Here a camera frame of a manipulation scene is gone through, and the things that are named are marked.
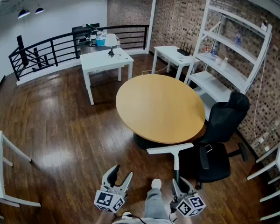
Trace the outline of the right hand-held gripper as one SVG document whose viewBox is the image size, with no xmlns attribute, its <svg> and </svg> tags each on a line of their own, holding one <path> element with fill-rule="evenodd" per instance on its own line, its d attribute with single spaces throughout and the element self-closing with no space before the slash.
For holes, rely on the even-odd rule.
<svg viewBox="0 0 280 224">
<path fill-rule="evenodd" d="M 185 178 L 179 177 L 179 185 L 172 179 L 171 189 L 174 199 L 170 203 L 170 208 L 173 213 L 178 211 L 183 217 L 192 217 L 205 209 L 204 201 Z"/>
</svg>

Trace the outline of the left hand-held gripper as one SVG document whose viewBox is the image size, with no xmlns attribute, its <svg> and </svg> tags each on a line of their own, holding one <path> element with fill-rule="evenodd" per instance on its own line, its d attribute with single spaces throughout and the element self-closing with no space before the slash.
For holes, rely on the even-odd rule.
<svg viewBox="0 0 280 224">
<path fill-rule="evenodd" d="M 117 213 L 125 203 L 126 191 L 130 187 L 133 171 L 131 171 L 120 185 L 115 185 L 120 165 L 110 168 L 102 178 L 100 190 L 97 190 L 94 204 L 97 208 Z"/>
</svg>

